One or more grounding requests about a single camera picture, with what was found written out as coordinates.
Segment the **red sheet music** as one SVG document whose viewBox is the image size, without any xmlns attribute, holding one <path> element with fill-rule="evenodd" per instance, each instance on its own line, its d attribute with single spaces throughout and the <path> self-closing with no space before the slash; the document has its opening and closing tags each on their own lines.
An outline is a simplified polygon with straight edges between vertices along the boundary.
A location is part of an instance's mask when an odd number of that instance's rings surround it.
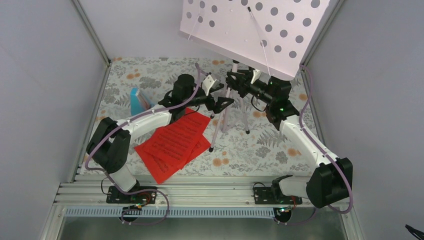
<svg viewBox="0 0 424 240">
<path fill-rule="evenodd" d="M 156 183 L 162 184 L 209 147 L 210 142 L 204 136 L 183 140 L 155 133 L 134 150 Z"/>
<path fill-rule="evenodd" d="M 176 122 L 158 128 L 147 140 L 142 150 L 166 165 L 182 169 L 194 159 L 202 147 L 208 147 L 204 131 L 210 118 L 187 108 Z"/>
</svg>

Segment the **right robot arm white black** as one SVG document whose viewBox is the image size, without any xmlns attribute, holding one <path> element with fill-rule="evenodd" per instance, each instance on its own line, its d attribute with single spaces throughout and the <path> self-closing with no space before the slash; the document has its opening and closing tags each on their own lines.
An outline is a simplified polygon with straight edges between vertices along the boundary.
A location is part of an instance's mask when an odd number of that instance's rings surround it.
<svg viewBox="0 0 424 240">
<path fill-rule="evenodd" d="M 286 175 L 276 178 L 271 185 L 271 198 L 278 204 L 289 197 L 308 199 L 316 208 L 330 207 L 340 200 L 349 199 L 344 213 L 353 207 L 353 164 L 340 158 L 303 124 L 303 111 L 298 111 L 289 100 L 292 85 L 274 76 L 267 83 L 260 81 L 247 70 L 227 72 L 227 85 L 240 96 L 252 95 L 266 104 L 268 121 L 290 139 L 308 160 L 314 171 L 310 177 Z"/>
</svg>

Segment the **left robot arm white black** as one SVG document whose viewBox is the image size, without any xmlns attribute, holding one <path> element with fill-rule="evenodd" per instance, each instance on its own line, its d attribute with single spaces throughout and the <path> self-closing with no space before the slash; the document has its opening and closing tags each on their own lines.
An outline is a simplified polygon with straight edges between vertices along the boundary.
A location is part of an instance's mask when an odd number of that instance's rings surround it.
<svg viewBox="0 0 424 240">
<path fill-rule="evenodd" d="M 214 114 L 221 113 L 234 102 L 229 97 L 212 96 L 223 86 L 208 79 L 195 80 L 190 74 L 179 75 L 172 90 L 152 108 L 125 119 L 102 119 L 86 147 L 88 159 L 100 165 L 100 171 L 114 183 L 124 201 L 134 202 L 140 190 L 139 182 L 126 165 L 131 141 L 176 122 L 187 107 L 204 105 Z"/>
</svg>

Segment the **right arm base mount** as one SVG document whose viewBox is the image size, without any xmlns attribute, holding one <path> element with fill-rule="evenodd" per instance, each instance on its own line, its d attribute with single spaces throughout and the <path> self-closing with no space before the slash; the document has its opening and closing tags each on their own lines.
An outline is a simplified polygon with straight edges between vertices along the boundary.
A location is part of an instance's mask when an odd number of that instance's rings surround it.
<svg viewBox="0 0 424 240">
<path fill-rule="evenodd" d="M 292 217 L 293 210 L 303 203 L 301 197 L 283 195 L 279 182 L 292 175 L 285 175 L 272 180 L 270 186 L 262 182 L 255 182 L 252 186 L 253 198 L 256 205 L 288 205 L 273 208 L 273 218 L 280 224 L 287 224 Z"/>
</svg>

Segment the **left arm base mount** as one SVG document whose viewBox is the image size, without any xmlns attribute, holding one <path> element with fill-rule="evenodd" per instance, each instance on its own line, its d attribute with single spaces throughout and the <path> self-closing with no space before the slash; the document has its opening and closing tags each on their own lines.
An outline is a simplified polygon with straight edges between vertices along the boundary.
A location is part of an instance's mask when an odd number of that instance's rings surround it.
<svg viewBox="0 0 424 240">
<path fill-rule="evenodd" d="M 125 204 L 121 210 L 121 213 L 118 214 L 118 217 L 122 217 L 122 213 L 129 210 L 124 214 L 123 220 L 128 222 L 135 221 L 138 217 L 135 215 L 140 215 L 141 210 L 146 205 L 152 205 L 156 202 L 156 192 L 153 190 L 157 190 L 158 188 L 155 186 L 135 186 L 131 192 L 137 192 L 141 190 L 148 190 L 136 194 L 123 194 L 119 191 L 115 186 L 109 186 L 107 190 L 104 190 L 101 187 L 101 191 L 104 195 L 106 195 L 106 203 L 107 204 Z"/>
</svg>

